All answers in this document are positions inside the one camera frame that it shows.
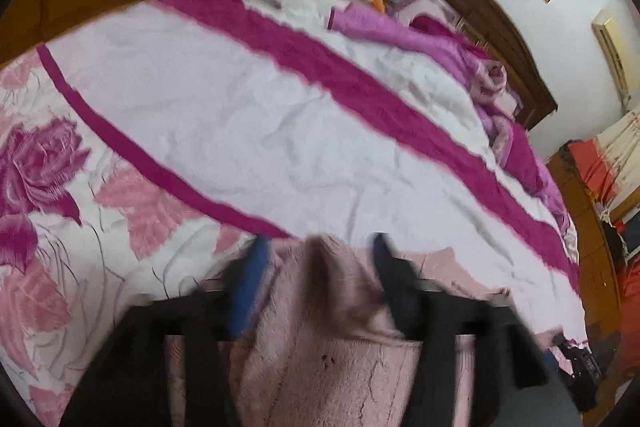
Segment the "pink knitted sweater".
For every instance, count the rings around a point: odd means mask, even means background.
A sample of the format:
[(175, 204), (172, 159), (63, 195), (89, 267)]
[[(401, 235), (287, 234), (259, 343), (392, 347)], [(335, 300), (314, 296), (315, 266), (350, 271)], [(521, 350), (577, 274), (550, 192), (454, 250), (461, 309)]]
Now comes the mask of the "pink knitted sweater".
[(420, 348), (369, 249), (320, 235), (272, 242), (250, 325), (221, 351), (244, 426), (397, 426)]

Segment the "low wooden side cabinet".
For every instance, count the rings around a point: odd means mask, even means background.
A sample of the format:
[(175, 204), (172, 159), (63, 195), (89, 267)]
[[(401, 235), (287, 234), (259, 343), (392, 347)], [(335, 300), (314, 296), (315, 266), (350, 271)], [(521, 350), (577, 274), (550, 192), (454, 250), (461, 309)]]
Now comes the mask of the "low wooden side cabinet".
[(604, 228), (570, 152), (561, 147), (547, 164), (577, 231), (579, 289), (587, 335), (594, 345), (620, 332), (620, 290)]

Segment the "floral pink white duvet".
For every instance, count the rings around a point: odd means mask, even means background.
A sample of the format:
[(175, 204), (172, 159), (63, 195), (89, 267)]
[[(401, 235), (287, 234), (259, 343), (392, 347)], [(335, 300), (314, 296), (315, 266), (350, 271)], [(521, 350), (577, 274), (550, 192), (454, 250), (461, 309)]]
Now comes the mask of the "floral pink white duvet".
[(3, 425), (64, 426), (134, 306), (216, 291), (257, 236), (395, 255), (507, 303), (552, 369), (587, 342), (575, 229), (497, 164), (431, 57), (329, 30), (345, 0), (145, 0), (1, 71)]

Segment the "white red floral curtain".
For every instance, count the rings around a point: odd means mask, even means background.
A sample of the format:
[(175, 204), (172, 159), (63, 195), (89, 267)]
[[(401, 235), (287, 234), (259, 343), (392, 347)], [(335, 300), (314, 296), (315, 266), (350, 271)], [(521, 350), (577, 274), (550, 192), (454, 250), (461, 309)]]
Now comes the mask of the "white red floral curtain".
[(568, 150), (602, 217), (620, 221), (639, 207), (639, 106)]

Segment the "crumpled purple blanket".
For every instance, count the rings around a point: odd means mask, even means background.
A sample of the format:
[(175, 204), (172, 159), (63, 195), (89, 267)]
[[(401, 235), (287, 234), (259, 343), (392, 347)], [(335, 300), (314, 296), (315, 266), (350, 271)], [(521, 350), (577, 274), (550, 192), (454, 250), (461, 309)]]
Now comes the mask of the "crumpled purple blanket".
[(328, 28), (349, 38), (431, 57), (468, 92), (497, 164), (517, 179), (527, 194), (540, 199), (561, 232), (568, 231), (570, 215), (558, 186), (532, 149), (524, 128), (510, 110), (501, 106), (510, 90), (506, 66), (424, 10), (413, 16), (388, 16), (360, 3), (351, 3), (344, 9), (331, 11)]

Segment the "white wall air conditioner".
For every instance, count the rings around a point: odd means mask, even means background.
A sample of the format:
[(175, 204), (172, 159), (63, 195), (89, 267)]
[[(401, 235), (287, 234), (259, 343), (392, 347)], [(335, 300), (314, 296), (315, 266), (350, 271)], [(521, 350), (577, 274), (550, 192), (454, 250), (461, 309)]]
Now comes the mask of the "white wall air conditioner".
[(604, 9), (593, 19), (591, 26), (608, 63), (620, 103), (627, 108), (632, 88), (629, 82), (626, 42), (615, 14)]

